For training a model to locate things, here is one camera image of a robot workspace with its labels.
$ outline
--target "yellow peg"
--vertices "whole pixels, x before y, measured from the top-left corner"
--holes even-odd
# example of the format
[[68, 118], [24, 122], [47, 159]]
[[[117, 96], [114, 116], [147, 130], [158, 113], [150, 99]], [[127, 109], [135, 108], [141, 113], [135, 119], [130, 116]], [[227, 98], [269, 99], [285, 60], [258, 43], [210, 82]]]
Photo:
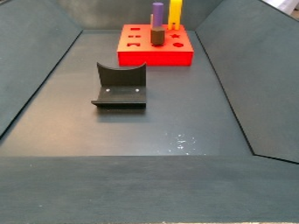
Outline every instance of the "yellow peg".
[[183, 0], [171, 0], [169, 30], [174, 28], [178, 31], [181, 29], [182, 11], [183, 11]]

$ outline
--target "black holder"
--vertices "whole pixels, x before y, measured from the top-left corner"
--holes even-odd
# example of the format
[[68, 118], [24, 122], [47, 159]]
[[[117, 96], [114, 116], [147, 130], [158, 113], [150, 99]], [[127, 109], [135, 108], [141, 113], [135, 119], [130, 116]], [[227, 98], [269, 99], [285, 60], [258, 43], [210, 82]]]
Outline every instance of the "black holder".
[[133, 69], [114, 69], [98, 63], [101, 90], [91, 103], [109, 109], [146, 108], [146, 64]]

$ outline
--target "red block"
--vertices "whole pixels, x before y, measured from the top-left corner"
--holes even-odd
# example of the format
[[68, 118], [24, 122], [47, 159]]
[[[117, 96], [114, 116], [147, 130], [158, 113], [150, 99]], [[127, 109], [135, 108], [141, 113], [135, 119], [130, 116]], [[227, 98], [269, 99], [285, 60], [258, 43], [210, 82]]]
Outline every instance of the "red block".
[[118, 44], [121, 66], [190, 66], [193, 64], [193, 44], [187, 32], [166, 29], [163, 46], [153, 46], [151, 25], [126, 24]]

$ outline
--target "gray wall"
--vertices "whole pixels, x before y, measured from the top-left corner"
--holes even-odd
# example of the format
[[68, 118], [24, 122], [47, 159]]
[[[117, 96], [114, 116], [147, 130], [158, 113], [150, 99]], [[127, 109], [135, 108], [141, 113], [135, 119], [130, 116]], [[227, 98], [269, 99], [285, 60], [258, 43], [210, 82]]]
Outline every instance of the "gray wall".
[[197, 29], [254, 152], [299, 162], [299, 23], [225, 0]]
[[[119, 30], [123, 24], [149, 24], [154, 0], [56, 0], [71, 17], [89, 30]], [[165, 22], [170, 0], [165, 3]], [[195, 30], [222, 0], [185, 0], [182, 23]]]
[[0, 5], [0, 136], [79, 34], [54, 1]]

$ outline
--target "gray floor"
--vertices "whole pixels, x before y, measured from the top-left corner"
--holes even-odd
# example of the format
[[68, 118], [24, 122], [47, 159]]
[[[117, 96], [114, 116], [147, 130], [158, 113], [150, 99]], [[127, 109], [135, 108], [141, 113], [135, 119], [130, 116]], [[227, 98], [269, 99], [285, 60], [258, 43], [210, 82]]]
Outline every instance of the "gray floor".
[[195, 32], [193, 66], [147, 68], [147, 109], [98, 110], [97, 63], [119, 31], [86, 31], [0, 144], [0, 156], [251, 156]]

